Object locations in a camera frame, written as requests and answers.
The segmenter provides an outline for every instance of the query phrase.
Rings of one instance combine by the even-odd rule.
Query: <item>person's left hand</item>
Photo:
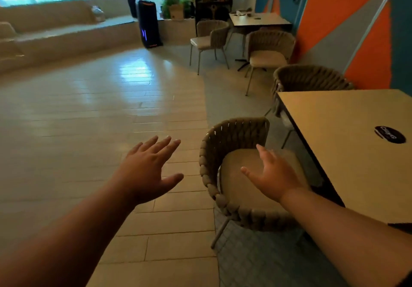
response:
[[[157,139],[155,136],[133,147],[111,178],[131,193],[136,204],[162,196],[183,179],[182,173],[162,179],[162,167],[178,148],[180,140],[171,142],[170,136],[160,142]]]

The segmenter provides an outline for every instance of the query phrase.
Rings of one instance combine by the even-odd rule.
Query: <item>hand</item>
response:
[[[259,144],[256,148],[263,161],[263,173],[250,172],[246,167],[240,170],[266,197],[280,202],[287,191],[303,187],[286,160]]]
[[[111,179],[131,193],[136,205],[162,196],[183,179],[182,173],[162,179],[162,167],[178,148],[180,140],[171,142],[170,136],[160,142],[157,139],[155,136],[133,147]]]

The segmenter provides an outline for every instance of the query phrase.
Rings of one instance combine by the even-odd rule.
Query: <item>forearm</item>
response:
[[[393,287],[412,270],[409,234],[305,189],[286,192],[281,204],[352,286]]]
[[[0,263],[2,286],[85,286],[133,200],[109,182]]]

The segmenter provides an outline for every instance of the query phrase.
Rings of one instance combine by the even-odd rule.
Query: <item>table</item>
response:
[[[278,95],[345,207],[388,224],[412,222],[412,97],[399,90]],[[398,130],[406,142],[380,138],[377,126]]]
[[[291,26],[292,24],[286,19],[280,17],[276,13],[253,13],[251,17],[247,15],[238,16],[236,14],[229,14],[230,19],[235,27],[259,27],[259,26]],[[240,71],[249,62],[245,59],[235,59],[235,61],[242,61],[244,64],[237,70]]]

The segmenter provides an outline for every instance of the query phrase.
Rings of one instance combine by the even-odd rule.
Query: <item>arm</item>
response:
[[[301,187],[293,169],[258,145],[263,174],[241,171],[280,202],[355,287],[394,287],[412,270],[412,236]]]
[[[0,285],[85,286],[104,250],[134,207],[183,179],[162,179],[164,163],[180,144],[154,137],[130,150],[109,182],[69,214],[0,261]]]

